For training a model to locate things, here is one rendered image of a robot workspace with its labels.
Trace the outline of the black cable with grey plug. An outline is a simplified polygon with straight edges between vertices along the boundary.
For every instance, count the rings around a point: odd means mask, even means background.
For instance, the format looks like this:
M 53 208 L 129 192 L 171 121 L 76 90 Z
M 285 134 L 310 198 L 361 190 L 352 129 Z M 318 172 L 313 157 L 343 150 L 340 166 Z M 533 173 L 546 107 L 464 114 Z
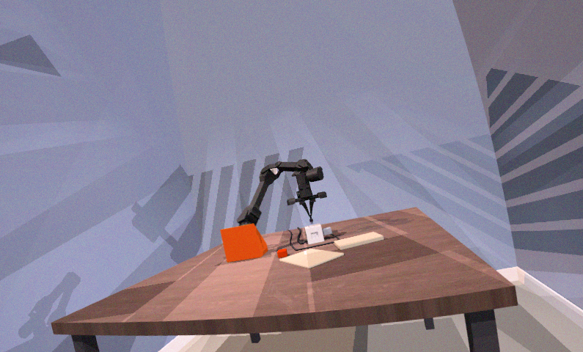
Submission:
M 323 234 L 324 235 L 328 235 L 328 234 L 333 235 L 332 234 L 331 227 L 324 228 L 324 229 L 322 229 L 322 231 L 323 231 Z M 290 236 L 290 245 L 293 247 L 293 245 L 291 243 L 292 232 L 291 231 L 289 231 L 289 232 L 291 233 L 291 236 Z M 339 240 L 339 238 L 336 235 L 333 235 L 333 236 L 336 237 Z M 316 246 L 322 246 L 322 245 L 326 245 L 326 244 L 329 244 L 329 243 L 333 243 L 333 241 L 332 242 L 328 242 L 328 243 L 323 243 L 323 244 L 315 245 L 315 246 L 309 246 L 309 247 L 305 247 L 305 248 L 301 248 L 301 249 L 295 249 L 294 247 L 293 248 L 297 251 L 297 250 L 308 249 L 308 248 L 312 248 L 312 247 L 316 247 Z

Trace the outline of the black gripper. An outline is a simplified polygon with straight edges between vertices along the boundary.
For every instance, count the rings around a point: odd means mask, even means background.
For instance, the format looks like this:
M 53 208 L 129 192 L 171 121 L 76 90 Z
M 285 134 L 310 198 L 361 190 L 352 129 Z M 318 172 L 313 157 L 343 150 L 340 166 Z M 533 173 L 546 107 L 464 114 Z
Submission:
M 291 198 L 287 200 L 287 205 L 294 205 L 296 202 L 299 202 L 300 205 L 303 205 L 303 207 L 305 208 L 306 212 L 309 215 L 309 211 L 307 208 L 307 205 L 305 203 L 306 200 L 310 200 L 309 201 L 309 207 L 310 207 L 310 214 L 312 216 L 312 208 L 314 205 L 314 202 L 316 202 L 316 198 L 326 198 L 326 192 L 319 192 L 316 195 L 312 195 L 312 191 L 310 188 L 310 184 L 309 183 L 305 183 L 305 184 L 301 184 L 298 185 L 298 190 L 299 190 L 299 194 L 300 194 L 300 198 L 295 199 L 295 198 Z M 309 197 L 311 196 L 311 197 Z M 303 197 L 305 197 L 304 199 L 302 199 Z M 309 215 L 310 216 L 310 215 Z

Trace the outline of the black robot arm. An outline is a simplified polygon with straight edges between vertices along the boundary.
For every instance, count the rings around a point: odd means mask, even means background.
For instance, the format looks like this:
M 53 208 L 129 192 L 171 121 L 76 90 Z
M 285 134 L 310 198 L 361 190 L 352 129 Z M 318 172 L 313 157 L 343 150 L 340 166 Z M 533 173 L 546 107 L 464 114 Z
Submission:
M 270 169 L 277 168 L 279 171 L 274 174 Z M 297 184 L 305 184 L 309 182 L 315 182 L 323 179 L 323 169 L 321 166 L 313 168 L 313 166 L 308 162 L 307 159 L 298 160 L 298 162 L 281 162 L 278 161 L 275 164 L 269 164 L 264 167 L 260 172 L 260 183 L 257 190 L 253 196 L 253 199 L 249 206 L 247 206 L 237 222 L 240 223 L 239 226 L 254 224 L 256 226 L 258 219 L 260 219 L 261 211 L 259 210 L 263 197 L 267 191 L 269 185 L 271 185 L 283 171 L 294 172 L 293 176 L 296 176 Z

